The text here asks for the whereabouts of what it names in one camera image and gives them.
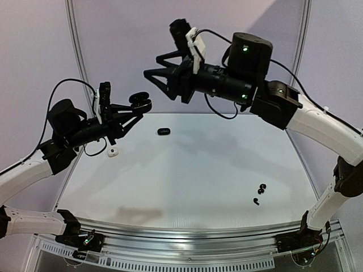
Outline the black glossy charging case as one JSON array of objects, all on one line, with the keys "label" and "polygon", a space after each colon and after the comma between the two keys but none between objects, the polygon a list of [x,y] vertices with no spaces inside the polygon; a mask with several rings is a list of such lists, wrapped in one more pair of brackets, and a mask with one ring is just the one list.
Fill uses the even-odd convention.
[{"label": "black glossy charging case", "polygon": [[147,92],[134,93],[129,97],[130,107],[133,112],[147,113],[152,109],[152,101]]}]

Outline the white earbud charging case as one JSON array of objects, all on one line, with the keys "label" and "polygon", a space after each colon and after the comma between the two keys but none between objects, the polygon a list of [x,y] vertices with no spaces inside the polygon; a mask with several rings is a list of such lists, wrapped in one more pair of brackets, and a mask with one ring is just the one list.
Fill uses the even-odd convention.
[{"label": "white earbud charging case", "polygon": [[117,156],[118,154],[119,154],[119,151],[118,151],[118,149],[117,149],[117,148],[111,148],[111,149],[109,149],[109,150],[107,151],[107,156],[108,156],[109,158],[115,157],[115,156]]}]

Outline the black oval charging case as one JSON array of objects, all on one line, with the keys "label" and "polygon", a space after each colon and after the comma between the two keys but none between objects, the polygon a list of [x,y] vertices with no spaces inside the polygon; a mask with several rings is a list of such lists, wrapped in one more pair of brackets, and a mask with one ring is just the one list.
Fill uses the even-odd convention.
[{"label": "black oval charging case", "polygon": [[162,127],[157,130],[158,135],[170,135],[170,133],[171,133],[171,130],[166,127],[164,127],[164,128]]}]

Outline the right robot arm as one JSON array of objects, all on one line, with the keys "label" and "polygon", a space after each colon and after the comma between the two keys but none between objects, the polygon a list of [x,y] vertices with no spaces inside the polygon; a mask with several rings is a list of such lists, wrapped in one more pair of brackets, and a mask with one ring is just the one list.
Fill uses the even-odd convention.
[{"label": "right robot arm", "polygon": [[171,100],[185,104],[202,92],[238,104],[265,122],[282,130],[305,135],[338,155],[335,182],[301,220],[293,235],[298,247],[314,240],[328,220],[348,199],[362,193],[362,132],[312,101],[304,89],[267,81],[272,62],[271,42],[248,33],[236,32],[224,55],[226,67],[207,64],[200,31],[175,34],[177,51],[158,56],[160,68],[145,70],[144,77]]}]

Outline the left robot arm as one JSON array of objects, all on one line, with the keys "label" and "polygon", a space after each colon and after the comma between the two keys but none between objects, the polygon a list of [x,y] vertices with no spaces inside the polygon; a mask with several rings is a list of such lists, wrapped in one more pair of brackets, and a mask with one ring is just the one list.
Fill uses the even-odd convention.
[{"label": "left robot arm", "polygon": [[47,122],[53,129],[51,139],[41,143],[30,158],[1,173],[1,237],[47,233],[63,236],[72,246],[83,243],[81,225],[71,212],[18,211],[5,203],[30,185],[65,170],[77,157],[79,147],[101,138],[115,145],[152,107],[146,92],[132,95],[129,102],[129,106],[106,103],[101,107],[101,115],[94,118],[87,118],[70,99],[52,107],[47,113]]}]

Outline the aluminium frame post left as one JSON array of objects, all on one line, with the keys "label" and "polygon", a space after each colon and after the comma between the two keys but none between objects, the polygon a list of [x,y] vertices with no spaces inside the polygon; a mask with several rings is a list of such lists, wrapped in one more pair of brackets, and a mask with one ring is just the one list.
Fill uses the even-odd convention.
[{"label": "aluminium frame post left", "polygon": [[67,22],[69,25],[71,43],[73,46],[73,51],[77,63],[79,76],[83,81],[88,82],[86,65],[83,58],[81,40],[78,32],[74,1],[65,0],[65,8],[66,8]]}]

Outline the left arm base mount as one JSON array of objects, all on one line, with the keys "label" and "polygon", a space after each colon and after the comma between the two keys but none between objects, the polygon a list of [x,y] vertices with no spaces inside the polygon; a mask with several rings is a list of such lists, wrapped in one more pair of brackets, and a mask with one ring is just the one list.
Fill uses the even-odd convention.
[{"label": "left arm base mount", "polygon": [[55,241],[77,248],[78,251],[101,252],[104,245],[105,236],[92,231],[81,231],[80,226],[67,226],[63,234],[56,235]]}]

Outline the aluminium front rail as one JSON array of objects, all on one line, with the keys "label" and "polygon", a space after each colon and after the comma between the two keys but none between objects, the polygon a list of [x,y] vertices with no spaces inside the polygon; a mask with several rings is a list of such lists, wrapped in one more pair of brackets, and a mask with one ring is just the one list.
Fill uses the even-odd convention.
[{"label": "aluminium front rail", "polygon": [[83,220],[104,235],[99,253],[73,257],[74,249],[49,235],[34,238],[27,271],[354,271],[343,230],[331,222],[323,252],[279,252],[275,236],[296,231],[298,222],[228,229],[171,229]]}]

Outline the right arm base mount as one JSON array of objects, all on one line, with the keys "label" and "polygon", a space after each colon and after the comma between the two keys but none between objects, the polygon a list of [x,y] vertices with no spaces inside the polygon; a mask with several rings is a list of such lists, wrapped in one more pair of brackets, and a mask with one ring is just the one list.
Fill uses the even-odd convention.
[{"label": "right arm base mount", "polygon": [[322,230],[313,230],[306,224],[298,231],[281,233],[274,236],[279,253],[308,248],[323,241]]}]

